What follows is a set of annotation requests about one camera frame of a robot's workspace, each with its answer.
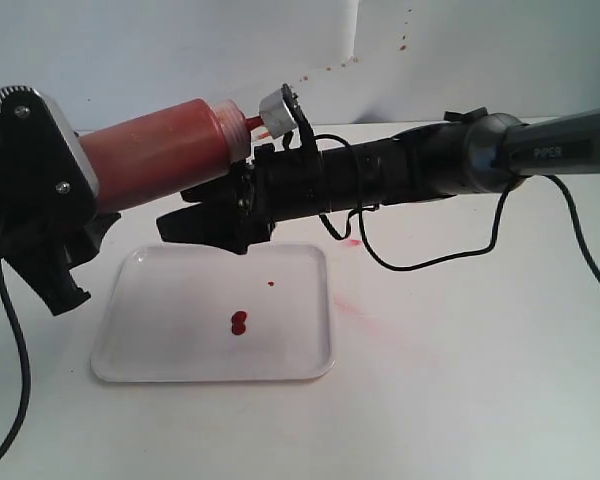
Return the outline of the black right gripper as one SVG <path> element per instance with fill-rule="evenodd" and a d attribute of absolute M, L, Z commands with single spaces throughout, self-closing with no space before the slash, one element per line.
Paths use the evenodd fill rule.
<path fill-rule="evenodd" d="M 277 223 L 330 209 L 326 156 L 316 148 L 260 145 L 239 183 L 227 174 L 181 191 L 183 201 L 199 204 L 159 217 L 161 239 L 244 255 L 248 245 L 270 241 Z M 236 207 L 222 204 L 236 202 L 238 192 Z"/>

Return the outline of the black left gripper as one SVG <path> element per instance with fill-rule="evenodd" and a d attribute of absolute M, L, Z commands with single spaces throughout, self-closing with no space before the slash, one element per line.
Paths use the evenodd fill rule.
<path fill-rule="evenodd" d="M 91 294 L 71 271 L 92 261 L 119 212 L 96 216 L 99 183 L 54 100 L 0 94 L 0 257 L 54 316 Z"/>

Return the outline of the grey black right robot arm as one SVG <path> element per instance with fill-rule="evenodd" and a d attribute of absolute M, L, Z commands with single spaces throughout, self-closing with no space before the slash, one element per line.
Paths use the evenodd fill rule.
<path fill-rule="evenodd" d="M 600 110 L 527 124 L 504 113 L 449 112 L 440 123 L 320 149 L 307 120 L 298 147 L 257 147 L 251 161 L 183 193 L 161 238 L 245 253 L 282 221 L 351 210 L 498 194 L 518 177 L 600 174 Z"/>

